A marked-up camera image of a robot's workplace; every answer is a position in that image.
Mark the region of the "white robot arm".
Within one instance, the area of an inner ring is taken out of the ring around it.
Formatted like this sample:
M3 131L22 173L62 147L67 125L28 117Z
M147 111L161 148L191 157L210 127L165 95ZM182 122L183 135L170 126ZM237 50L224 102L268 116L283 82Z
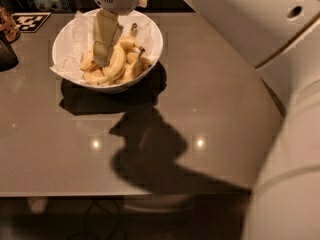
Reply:
M283 111L241 240L319 240L320 0L183 0L262 77Z

